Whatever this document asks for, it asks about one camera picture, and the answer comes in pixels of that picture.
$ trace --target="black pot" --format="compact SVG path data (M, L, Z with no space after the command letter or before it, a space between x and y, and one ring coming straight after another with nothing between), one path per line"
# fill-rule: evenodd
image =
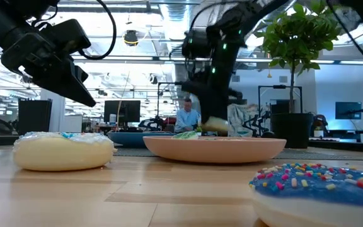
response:
M286 139L286 148L307 148L313 115L310 113L279 113L271 115L276 138Z

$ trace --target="table surface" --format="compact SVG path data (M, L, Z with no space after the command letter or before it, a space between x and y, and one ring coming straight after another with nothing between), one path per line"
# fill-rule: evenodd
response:
M309 150L363 158L353 151ZM0 227L265 227L251 206L248 182L260 168L292 162L298 161L205 165L115 157L92 170L31 172L15 166L11 147L4 147ZM363 170L363 161L319 163Z

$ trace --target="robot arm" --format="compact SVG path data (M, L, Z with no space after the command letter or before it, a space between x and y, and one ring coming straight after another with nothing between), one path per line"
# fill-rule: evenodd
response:
M244 1L227 10L205 32L190 30L182 46L187 59L210 57L211 66L200 72L195 81L186 81L182 90L193 93L200 100L202 127L208 131L228 131L227 105L229 82L240 47L245 47L244 37L267 14L281 7L288 0ZM363 0L340 0L359 12L363 19Z
M89 42L76 20L39 29L26 20L40 20L59 0L0 0L0 47L2 64L22 74L20 66L32 76L32 82L74 101L93 107L96 103L83 81L88 75L70 54L88 48Z

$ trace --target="ceiling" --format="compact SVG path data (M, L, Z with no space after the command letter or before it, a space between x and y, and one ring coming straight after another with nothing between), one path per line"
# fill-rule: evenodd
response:
M145 1L106 0L105 3L112 11L117 24L117 40L110 55L168 56L171 50L181 44L180 41L184 38L184 32L188 30L192 17L205 5L213 2L217 1L150 0L150 4L146 4ZM292 11L290 5L285 5L280 10L288 10L290 13ZM231 6L217 6L205 11L195 26L204 28L215 22L229 7ZM49 11L45 17L48 18L53 13L54 10ZM92 46L86 51L87 54L100 55L107 51L112 41L112 24L108 15L96 1L62 0L58 15L50 20L50 23L57 24L69 19L77 19L88 35ZM363 25L354 25L353 20L348 20L346 23L353 26L351 34L358 43L363 45ZM139 42L136 46L130 47L125 44L123 35L127 30L137 31ZM262 39L249 35L247 44L249 48L243 50L239 57L255 57L253 52L262 44ZM336 49L343 50L351 47L352 44L347 35L342 35L338 41L335 41L335 46ZM95 117L101 115L105 100L121 98L141 100L143 117L154 117L158 102L158 86L152 84L150 79L155 77L158 82L174 82L187 78L183 67L169 64L169 62L76 61L76 64L89 74L85 86L96 98L98 104L94 108L88 108L68 100L66 102L67 111ZM161 115L175 114L179 107L179 100L187 94L172 84L162 85L161 90L164 91L159 100ZM0 63L0 100L12 103L14 108L17 107L17 98L39 97L40 88L26 83L21 76L9 72Z

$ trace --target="man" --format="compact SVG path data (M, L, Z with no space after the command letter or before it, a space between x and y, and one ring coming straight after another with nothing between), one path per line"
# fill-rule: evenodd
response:
M177 111L175 132L193 131L194 126L199 123L201 116L198 111L192 109L192 100L184 100L184 109Z

